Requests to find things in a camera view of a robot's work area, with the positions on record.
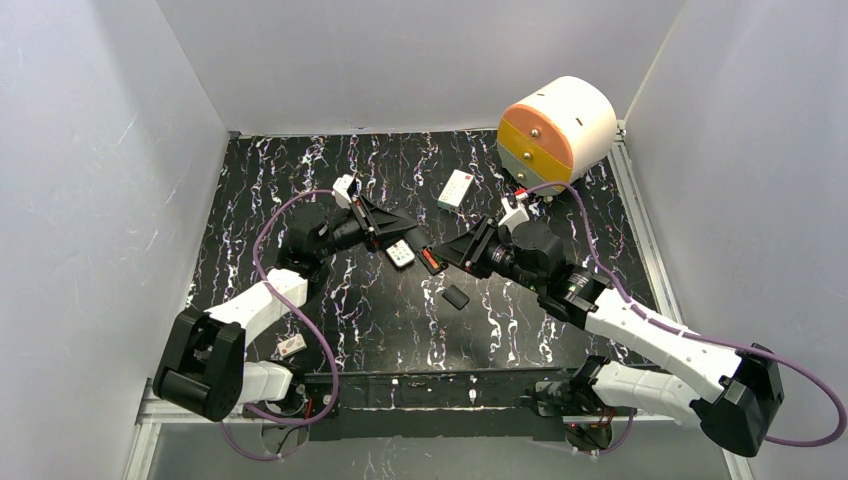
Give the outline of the beige remote control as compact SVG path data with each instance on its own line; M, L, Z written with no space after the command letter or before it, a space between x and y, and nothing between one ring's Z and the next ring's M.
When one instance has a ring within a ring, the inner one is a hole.
M413 250L404 239L400 239L388 246L385 249L385 253L394 268L398 271L411 266L416 260Z

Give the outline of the red orange battery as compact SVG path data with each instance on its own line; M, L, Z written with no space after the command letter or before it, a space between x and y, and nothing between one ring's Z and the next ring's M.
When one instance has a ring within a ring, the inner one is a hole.
M427 259L428 264L434 271L438 271L440 268L440 263L438 260L432 255L432 253L428 249L424 249L422 251L422 255Z

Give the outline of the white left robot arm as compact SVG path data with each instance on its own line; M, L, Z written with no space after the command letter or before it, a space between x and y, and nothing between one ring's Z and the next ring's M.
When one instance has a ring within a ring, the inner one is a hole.
M284 315L300 315L322 292L330 257L358 245L387 250L418 225L365 197L340 201L332 215L317 202L287 205L293 211L273 268L222 304L187 307L176 316L152 382L156 397L213 422L238 405L284 399L292 372L271 361L246 361L247 346Z

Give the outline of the black remote battery cover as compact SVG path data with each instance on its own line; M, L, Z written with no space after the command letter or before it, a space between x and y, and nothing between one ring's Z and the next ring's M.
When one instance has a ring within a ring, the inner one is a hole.
M447 287L442 297L458 311L463 310L470 301L469 296L455 285Z

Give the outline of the black cylindrical remote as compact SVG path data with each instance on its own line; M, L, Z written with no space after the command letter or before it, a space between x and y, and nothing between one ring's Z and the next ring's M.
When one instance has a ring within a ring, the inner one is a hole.
M403 239L408 243L415 257L422 263L431 276L438 275L449 267L449 264L435 255L431 249L433 243L430 237L416 227L404 233Z

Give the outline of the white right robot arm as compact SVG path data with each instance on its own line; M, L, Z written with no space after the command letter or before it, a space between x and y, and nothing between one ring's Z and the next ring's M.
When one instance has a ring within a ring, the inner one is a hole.
M545 223L509 229L485 217L433 253L476 278L498 274L531 290L549 316L611 339L655 366L638 369L590 356L566 379L539 381L527 390L521 402L537 415L644 410L697 426L734 454L759 452L784 399L768 349L699 342L663 316L641 317L640 304L625 301L609 279L571 262L563 240Z

